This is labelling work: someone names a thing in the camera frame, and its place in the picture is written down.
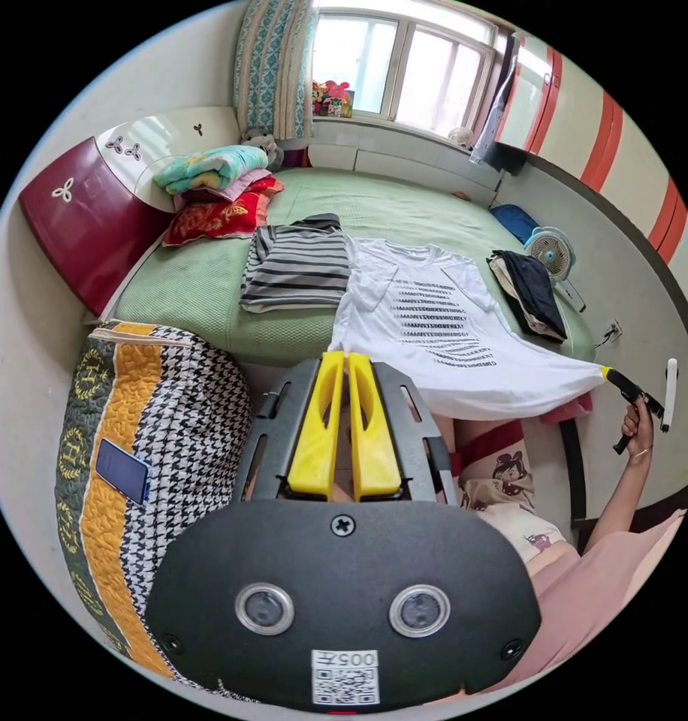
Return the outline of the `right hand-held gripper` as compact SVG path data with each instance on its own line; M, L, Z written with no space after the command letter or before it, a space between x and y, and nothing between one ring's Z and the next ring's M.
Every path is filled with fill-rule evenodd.
M636 383L632 382L622 373L614 371L611 367L601 366L599 369L603 379L614 385L628 403L634 404L635 401L641 397L645 401L650 413L660 421L661 432L666 433L666 407L661 404L660 401L646 391L643 391Z

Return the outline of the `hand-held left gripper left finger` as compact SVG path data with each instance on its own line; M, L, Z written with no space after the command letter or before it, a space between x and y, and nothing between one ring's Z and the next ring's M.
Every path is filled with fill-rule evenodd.
M324 353L318 365L287 477L297 496L333 498L344 367L343 351Z

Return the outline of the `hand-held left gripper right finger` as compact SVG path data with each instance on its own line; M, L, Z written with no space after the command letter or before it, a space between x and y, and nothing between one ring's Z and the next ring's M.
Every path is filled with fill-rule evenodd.
M396 496L401 476L376 374L363 354L348 356L352 480L357 502Z

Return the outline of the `person's right hand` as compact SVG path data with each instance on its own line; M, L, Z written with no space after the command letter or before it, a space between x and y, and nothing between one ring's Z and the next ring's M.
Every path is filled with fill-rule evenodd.
M652 415L643 397L630 403L623 418L622 434L627 438L629 459L644 457L653 449L654 428Z

